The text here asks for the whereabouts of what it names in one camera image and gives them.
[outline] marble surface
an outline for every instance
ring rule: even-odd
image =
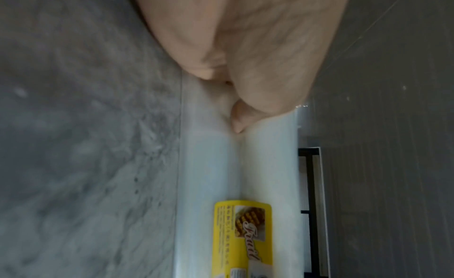
[[[0,14],[0,277],[170,277],[180,68],[131,0]]]

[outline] skin crease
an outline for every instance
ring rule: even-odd
[[[231,81],[235,132],[304,102],[348,0],[137,0],[187,72]]]

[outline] finger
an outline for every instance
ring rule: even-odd
[[[233,105],[230,113],[232,128],[236,133],[266,117],[269,117],[267,113],[254,109],[241,99]]]

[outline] yellow label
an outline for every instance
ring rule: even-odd
[[[271,217],[269,204],[216,203],[212,278],[272,278]]]

